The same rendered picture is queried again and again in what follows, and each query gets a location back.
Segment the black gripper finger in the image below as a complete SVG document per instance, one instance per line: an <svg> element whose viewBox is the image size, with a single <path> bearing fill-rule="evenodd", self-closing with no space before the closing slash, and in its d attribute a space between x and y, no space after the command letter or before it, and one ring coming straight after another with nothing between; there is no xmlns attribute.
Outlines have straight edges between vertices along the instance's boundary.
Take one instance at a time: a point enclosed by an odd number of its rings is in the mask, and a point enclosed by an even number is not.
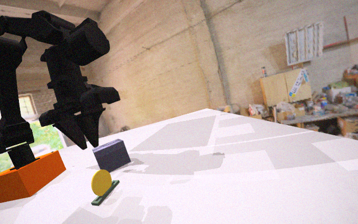
<svg viewBox="0 0 358 224"><path fill-rule="evenodd" d="M84 137L82 130L77 125L75 119L60 121L52 125L59 129L63 134L65 134L72 142L77 144L80 149L87 149L87 143Z"/></svg>
<svg viewBox="0 0 358 224"><path fill-rule="evenodd" d="M99 146L99 118L105 109L95 109L73 116L77 125L79 125L79 128L94 148Z"/></svg>

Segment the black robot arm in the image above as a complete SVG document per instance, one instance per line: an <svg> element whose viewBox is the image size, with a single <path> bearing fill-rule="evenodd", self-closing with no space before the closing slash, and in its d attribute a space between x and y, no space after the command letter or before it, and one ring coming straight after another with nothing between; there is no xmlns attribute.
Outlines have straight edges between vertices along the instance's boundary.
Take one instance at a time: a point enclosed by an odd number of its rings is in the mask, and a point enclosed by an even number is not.
<svg viewBox="0 0 358 224"><path fill-rule="evenodd" d="M35 159L29 146L34 136L30 123L21 117L18 99L16 69L27 49L25 38L54 45L40 58L47 63L50 76L68 69L81 71L80 66L107 54L110 44L94 20L87 18L75 27L44 10L33 13L32 18L0 16L0 36L4 33L22 37L20 42L0 37L0 154L8 152L14 165L11 171L40 159ZM15 147L6 149L11 146Z"/></svg>

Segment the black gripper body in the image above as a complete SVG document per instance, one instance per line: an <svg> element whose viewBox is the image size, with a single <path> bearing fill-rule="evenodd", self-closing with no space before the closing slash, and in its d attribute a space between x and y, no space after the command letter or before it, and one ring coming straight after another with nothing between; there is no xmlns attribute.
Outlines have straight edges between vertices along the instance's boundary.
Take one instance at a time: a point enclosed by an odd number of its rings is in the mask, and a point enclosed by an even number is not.
<svg viewBox="0 0 358 224"><path fill-rule="evenodd" d="M73 119L77 112L102 109L102 103L112 104L120 101L114 87L95 87L86 91L84 82L88 81L79 70L62 70L53 73L48 89L54 89L57 103L54 109L42 113L39 117L41 127Z"/></svg>

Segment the gold coin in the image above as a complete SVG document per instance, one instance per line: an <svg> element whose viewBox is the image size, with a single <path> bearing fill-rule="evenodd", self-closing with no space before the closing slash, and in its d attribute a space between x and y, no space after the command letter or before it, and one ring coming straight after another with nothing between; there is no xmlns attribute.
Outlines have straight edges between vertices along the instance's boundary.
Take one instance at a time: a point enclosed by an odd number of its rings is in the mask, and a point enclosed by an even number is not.
<svg viewBox="0 0 358 224"><path fill-rule="evenodd" d="M102 196L111 187L112 177L107 170L97 171L91 181L91 188L95 195Z"/></svg>

